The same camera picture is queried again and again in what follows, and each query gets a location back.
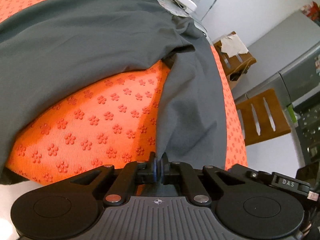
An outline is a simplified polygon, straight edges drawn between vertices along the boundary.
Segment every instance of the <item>white wall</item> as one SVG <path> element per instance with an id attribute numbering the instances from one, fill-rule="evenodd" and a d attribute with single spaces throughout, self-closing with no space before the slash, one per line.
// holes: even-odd
<path id="1" fill-rule="evenodd" d="M 302 166 L 291 133 L 249 145 L 246 150 L 248 166 L 256 171 L 275 171 L 295 178 Z"/>
<path id="2" fill-rule="evenodd" d="M 312 0 L 217 0 L 203 20 L 212 41 L 232 31 L 246 46 Z M 197 9 L 201 18 L 212 0 L 202 0 Z"/>
<path id="3" fill-rule="evenodd" d="M 16 240 L 18 234 L 11 221 L 10 210 L 18 197 L 41 187 L 34 181 L 24 181 L 14 185 L 0 185 L 0 239 Z"/>

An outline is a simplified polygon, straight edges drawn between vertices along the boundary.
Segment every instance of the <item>wooden chair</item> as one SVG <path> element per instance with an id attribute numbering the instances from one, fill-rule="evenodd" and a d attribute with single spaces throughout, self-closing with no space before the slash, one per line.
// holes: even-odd
<path id="1" fill-rule="evenodd" d="M 275 124 L 273 130 L 269 114 L 265 106 L 268 104 L 271 117 Z M 256 122 L 253 116 L 252 107 L 254 108 L 258 123 L 260 126 L 260 135 L 257 132 Z M 290 126 L 284 116 L 276 93 L 273 89 L 266 90 L 253 98 L 250 98 L 236 105 L 236 109 L 240 110 L 244 125 L 245 145 L 251 145 L 266 141 L 291 132 Z"/>
<path id="2" fill-rule="evenodd" d="M 257 60 L 250 54 L 250 52 L 246 54 L 239 54 L 237 56 L 228 57 L 227 53 L 221 52 L 221 41 L 216 42 L 213 45 L 216 51 L 219 54 L 220 61 L 223 67 L 223 71 L 227 77 L 229 86 L 233 89 L 238 81 L 238 78 L 241 74 L 247 73 L 250 66 L 257 62 Z"/>

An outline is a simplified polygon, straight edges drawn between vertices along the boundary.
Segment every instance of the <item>gray blanket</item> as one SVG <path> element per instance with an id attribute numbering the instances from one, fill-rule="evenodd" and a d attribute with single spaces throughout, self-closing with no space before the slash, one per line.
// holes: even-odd
<path id="1" fill-rule="evenodd" d="M 47 0 L 0 24 L 0 171 L 16 134 L 102 78 L 171 68 L 159 103 L 158 156 L 224 168 L 226 118 L 210 45 L 191 18 L 156 0 Z"/>

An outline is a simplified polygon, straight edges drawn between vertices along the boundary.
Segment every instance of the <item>white towel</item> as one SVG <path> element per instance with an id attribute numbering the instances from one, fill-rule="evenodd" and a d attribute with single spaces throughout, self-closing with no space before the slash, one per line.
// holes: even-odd
<path id="1" fill-rule="evenodd" d="M 227 53 L 228 57 L 249 52 L 237 34 L 227 35 L 222 38 L 221 45 L 221 52 Z"/>

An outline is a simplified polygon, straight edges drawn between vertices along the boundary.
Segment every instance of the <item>ridged gray surface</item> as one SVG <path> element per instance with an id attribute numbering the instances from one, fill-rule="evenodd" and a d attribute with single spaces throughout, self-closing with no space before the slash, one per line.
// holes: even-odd
<path id="1" fill-rule="evenodd" d="M 245 240 L 247 238 L 228 231 L 217 221 L 209 208 L 193 206 L 185 197 L 131 197 L 126 205 L 107 208 L 93 228 L 73 239 Z"/>

